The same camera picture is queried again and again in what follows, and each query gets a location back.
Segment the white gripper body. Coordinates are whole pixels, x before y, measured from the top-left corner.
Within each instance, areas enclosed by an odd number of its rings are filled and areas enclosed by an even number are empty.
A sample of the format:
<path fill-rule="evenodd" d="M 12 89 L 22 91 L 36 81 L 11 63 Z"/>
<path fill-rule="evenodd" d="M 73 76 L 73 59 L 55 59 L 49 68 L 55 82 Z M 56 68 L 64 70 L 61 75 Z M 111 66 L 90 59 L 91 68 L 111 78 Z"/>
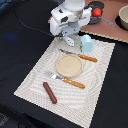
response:
<path fill-rule="evenodd" d="M 92 8 L 72 11 L 59 5 L 51 11 L 50 32 L 57 36 L 62 34 L 68 36 L 77 33 L 82 26 L 90 22 Z"/>

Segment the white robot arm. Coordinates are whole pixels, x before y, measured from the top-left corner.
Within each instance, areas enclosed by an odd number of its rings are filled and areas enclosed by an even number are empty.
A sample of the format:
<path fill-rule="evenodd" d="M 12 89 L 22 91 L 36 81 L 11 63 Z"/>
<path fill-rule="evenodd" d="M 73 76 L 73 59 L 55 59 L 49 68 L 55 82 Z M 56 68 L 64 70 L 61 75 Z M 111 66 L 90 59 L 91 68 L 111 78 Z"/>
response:
<path fill-rule="evenodd" d="M 51 11 L 50 32 L 56 36 L 77 33 L 90 22 L 91 7 L 85 0 L 58 0 L 59 5 Z"/>

